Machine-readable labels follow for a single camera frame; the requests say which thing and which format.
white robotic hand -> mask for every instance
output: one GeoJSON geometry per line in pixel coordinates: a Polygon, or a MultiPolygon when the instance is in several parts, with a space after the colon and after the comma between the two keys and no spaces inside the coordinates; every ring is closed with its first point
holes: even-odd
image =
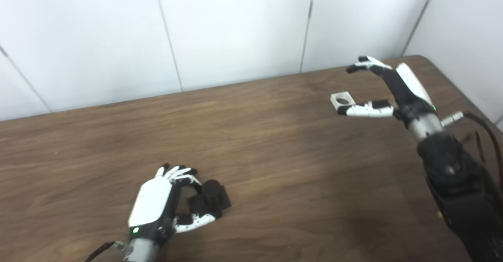
{"type": "Polygon", "coordinates": [[[422,99],[427,104],[426,107],[433,106],[428,93],[405,63],[393,69],[390,65],[369,56],[361,56],[358,60],[358,63],[347,67],[347,73],[370,70],[382,77],[395,96],[396,103],[392,104],[388,100],[356,103],[349,92],[340,92],[330,96],[338,114],[354,117],[397,117],[397,108],[416,99],[422,99]]]}
{"type": "Polygon", "coordinates": [[[124,261],[153,261],[158,248],[175,233],[207,225],[230,207],[225,188],[216,180],[201,184],[194,176],[196,169],[176,166],[167,171],[168,167],[168,164],[160,167],[138,192],[129,217],[131,242],[124,261]],[[187,200],[191,214],[176,215],[181,189],[188,185],[198,193],[187,200]]]}

black cable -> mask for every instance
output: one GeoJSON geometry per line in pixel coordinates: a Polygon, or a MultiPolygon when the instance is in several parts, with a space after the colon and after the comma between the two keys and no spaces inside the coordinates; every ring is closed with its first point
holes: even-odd
{"type": "Polygon", "coordinates": [[[108,248],[112,247],[113,244],[115,244],[115,241],[107,241],[107,242],[105,242],[102,246],[100,246],[93,253],[91,253],[91,255],[89,255],[89,257],[84,262],[89,262],[89,261],[93,260],[94,258],[96,258],[96,256],[100,255],[103,251],[105,251],[108,248]]]}
{"type": "Polygon", "coordinates": [[[475,140],[477,143],[477,149],[478,149],[478,156],[480,158],[480,161],[485,164],[485,156],[484,156],[484,150],[482,148],[482,144],[480,142],[480,135],[478,131],[473,131],[473,133],[468,133],[463,139],[460,140],[461,144],[465,144],[469,141],[472,140],[472,135],[475,135],[475,140]]]}
{"type": "Polygon", "coordinates": [[[499,149],[499,143],[498,140],[496,139],[496,135],[494,134],[494,132],[492,132],[491,128],[489,128],[489,126],[485,123],[485,121],[481,119],[481,117],[473,115],[470,112],[463,112],[463,115],[473,120],[474,122],[478,123],[489,134],[489,137],[491,138],[492,144],[496,151],[496,161],[498,162],[499,190],[503,192],[503,159],[501,158],[501,150],[499,149]]]}
{"type": "Polygon", "coordinates": [[[477,139],[478,156],[480,158],[480,161],[485,164],[484,149],[482,148],[480,135],[478,134],[478,131],[475,131],[475,138],[477,139]]]}

robot finger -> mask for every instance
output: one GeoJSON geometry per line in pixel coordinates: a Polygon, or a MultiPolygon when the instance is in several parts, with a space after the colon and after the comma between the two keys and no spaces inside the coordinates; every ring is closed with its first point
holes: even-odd
{"type": "Polygon", "coordinates": [[[176,224],[174,229],[177,233],[180,232],[188,232],[191,230],[195,230],[196,228],[200,228],[205,226],[211,222],[215,221],[215,217],[210,214],[206,214],[202,217],[199,217],[197,214],[192,214],[192,223],[187,225],[176,224]]]}
{"type": "Polygon", "coordinates": [[[192,174],[184,174],[182,176],[177,176],[174,178],[176,184],[181,184],[181,185],[190,185],[192,183],[195,183],[197,185],[202,185],[199,180],[192,174]]]}
{"type": "Polygon", "coordinates": [[[164,167],[160,167],[158,169],[158,171],[156,172],[156,175],[154,176],[154,178],[158,178],[160,176],[163,176],[164,175],[164,167]]]}
{"type": "Polygon", "coordinates": [[[180,170],[180,168],[184,168],[185,166],[176,166],[176,167],[173,167],[171,170],[167,171],[164,175],[163,175],[163,178],[170,178],[171,176],[173,176],[174,173],[176,173],[178,170],[180,170]]]}
{"type": "Polygon", "coordinates": [[[178,176],[183,176],[185,174],[190,174],[190,171],[192,169],[191,168],[185,168],[185,169],[181,169],[181,170],[178,170],[178,171],[175,171],[173,172],[172,174],[170,174],[167,178],[176,178],[178,176]]]}

black robotic forearm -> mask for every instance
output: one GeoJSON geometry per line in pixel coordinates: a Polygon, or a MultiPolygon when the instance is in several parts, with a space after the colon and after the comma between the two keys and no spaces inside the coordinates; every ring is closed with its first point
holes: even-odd
{"type": "MultiPolygon", "coordinates": [[[[482,163],[474,160],[445,126],[468,117],[483,126],[496,149],[500,178],[503,158],[495,135],[485,122],[470,113],[458,112],[443,121],[437,116],[428,93],[404,63],[393,69],[368,56],[347,67],[348,73],[368,70],[381,77],[395,97],[392,115],[400,119],[417,142],[424,162],[428,187],[449,228],[464,243],[473,262],[503,261],[503,201],[501,191],[482,163]]],[[[333,94],[332,104],[340,115],[388,117],[388,111],[355,103],[348,92],[333,94]],[[348,97],[342,106],[333,96],[348,97]]]]}
{"type": "Polygon", "coordinates": [[[503,201],[487,169],[447,132],[424,139],[417,152],[445,223],[473,262],[501,262],[503,201]]]}

black object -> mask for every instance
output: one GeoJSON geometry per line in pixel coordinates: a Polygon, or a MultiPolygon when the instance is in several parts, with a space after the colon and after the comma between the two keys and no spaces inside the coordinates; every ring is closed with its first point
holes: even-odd
{"type": "Polygon", "coordinates": [[[223,185],[217,180],[203,183],[202,192],[188,200],[190,212],[203,216],[211,214],[216,219],[222,217],[222,210],[230,207],[230,200],[223,185]]]}
{"type": "Polygon", "coordinates": [[[86,261],[84,261],[84,262],[90,262],[91,260],[93,260],[94,258],[96,258],[96,256],[100,255],[103,251],[105,251],[108,248],[112,247],[114,243],[115,243],[115,241],[107,241],[107,242],[105,242],[102,246],[100,246],[95,251],[93,251],[93,253],[91,253],[89,255],[89,257],[86,259],[86,261]]]}

